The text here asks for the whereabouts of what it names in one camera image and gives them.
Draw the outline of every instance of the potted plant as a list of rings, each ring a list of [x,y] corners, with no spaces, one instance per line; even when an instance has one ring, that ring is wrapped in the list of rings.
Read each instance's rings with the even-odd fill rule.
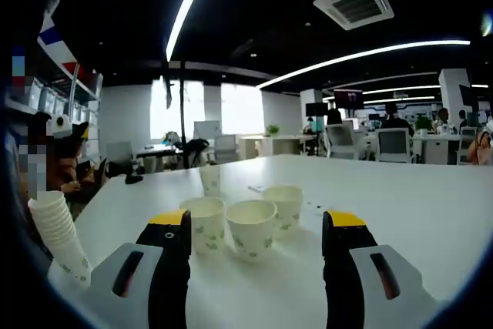
[[[278,132],[279,132],[278,125],[269,125],[268,127],[265,128],[265,136],[276,135]]]
[[[428,117],[419,116],[416,120],[416,130],[419,130],[420,135],[426,135],[428,131],[433,130],[433,124]]]

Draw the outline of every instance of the black ceiling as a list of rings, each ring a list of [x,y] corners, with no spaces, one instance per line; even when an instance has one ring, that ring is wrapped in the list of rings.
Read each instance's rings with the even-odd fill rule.
[[[149,63],[159,65],[164,59],[166,41],[181,1],[61,0],[53,19],[75,57],[87,69],[104,74],[104,85],[146,83],[161,73],[159,68],[150,68]],[[173,60],[280,76],[383,46],[464,39],[471,40],[471,46],[433,46],[368,56],[308,72],[267,89],[299,92],[384,76],[439,72],[442,68],[468,68],[470,74],[480,76],[475,78],[476,83],[488,83],[484,80],[491,77],[492,36],[482,38],[480,24],[481,16],[491,9],[492,0],[389,0],[393,19],[350,31],[344,31],[315,8],[313,1],[195,0]],[[214,81],[222,76],[205,74],[206,79]],[[265,81],[239,76],[224,79],[251,85]],[[433,84],[438,84],[438,76],[422,79],[412,79],[413,85],[428,85],[432,79]],[[407,86],[402,84],[409,82],[386,80],[372,84],[372,89]]]

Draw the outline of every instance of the ceiling light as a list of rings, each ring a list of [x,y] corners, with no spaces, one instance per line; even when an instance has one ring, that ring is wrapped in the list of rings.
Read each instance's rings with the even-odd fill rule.
[[[166,45],[166,58],[168,59],[168,62],[171,60],[171,55],[175,49],[176,40],[178,40],[178,34],[182,29],[186,14],[190,10],[192,3],[193,0],[183,0],[182,5],[179,7],[178,15],[176,15],[175,23],[173,24],[171,34],[169,35],[168,44]]]
[[[400,92],[401,90],[435,89],[435,88],[440,88],[440,86],[439,85],[408,86],[407,88],[371,90],[370,92],[363,92],[363,94],[376,94],[378,92]]]
[[[379,53],[385,53],[385,52],[391,52],[394,50],[399,50],[399,49],[409,49],[409,48],[417,48],[420,46],[432,46],[432,45],[469,45],[471,42],[468,40],[432,40],[430,42],[410,42],[408,44],[400,44],[400,45],[393,45],[393,46],[386,46],[384,48],[378,48],[378,49],[373,49],[373,50],[368,50],[366,52],[359,52],[355,54],[350,54],[346,55],[344,57],[339,57],[336,59],[331,59],[330,61],[325,61],[322,63],[317,63],[316,65],[310,65],[308,67],[305,67],[304,69],[298,69],[297,71],[290,72],[286,75],[276,77],[275,79],[263,82],[259,85],[257,85],[258,89],[265,88],[266,86],[275,84],[276,82],[283,81],[285,79],[289,79],[290,77],[294,77],[297,75],[301,75],[302,73],[306,73],[309,71],[313,71],[314,69],[320,69],[322,67],[325,67],[327,65],[335,65],[336,63],[339,62],[344,62],[344,61],[349,61],[351,59],[356,59],[356,58],[361,58],[361,57],[366,57],[367,55],[373,55],[373,54],[379,54]]]
[[[375,104],[375,103],[386,103],[386,102],[400,102],[404,100],[419,100],[419,99],[434,99],[434,96],[412,96],[410,98],[393,98],[393,99],[381,99],[381,100],[368,100],[363,102],[363,104]]]

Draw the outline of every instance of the air conditioner vent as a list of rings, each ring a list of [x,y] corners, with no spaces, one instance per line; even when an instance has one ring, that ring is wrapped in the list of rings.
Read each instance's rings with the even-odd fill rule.
[[[345,30],[394,17],[388,0],[316,0],[314,5]]]

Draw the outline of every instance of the pillar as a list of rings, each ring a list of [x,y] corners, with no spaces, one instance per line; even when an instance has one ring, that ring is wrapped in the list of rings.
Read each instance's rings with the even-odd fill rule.
[[[460,85],[471,86],[465,69],[442,69],[438,77],[440,82],[441,100],[443,107],[448,109],[448,122],[459,127],[459,111],[472,112],[472,107],[462,103]]]
[[[307,103],[322,103],[322,98],[324,95],[320,90],[308,89],[300,92],[300,101],[301,101],[301,119],[303,126],[307,123]],[[324,118],[318,118],[317,127],[324,127]]]

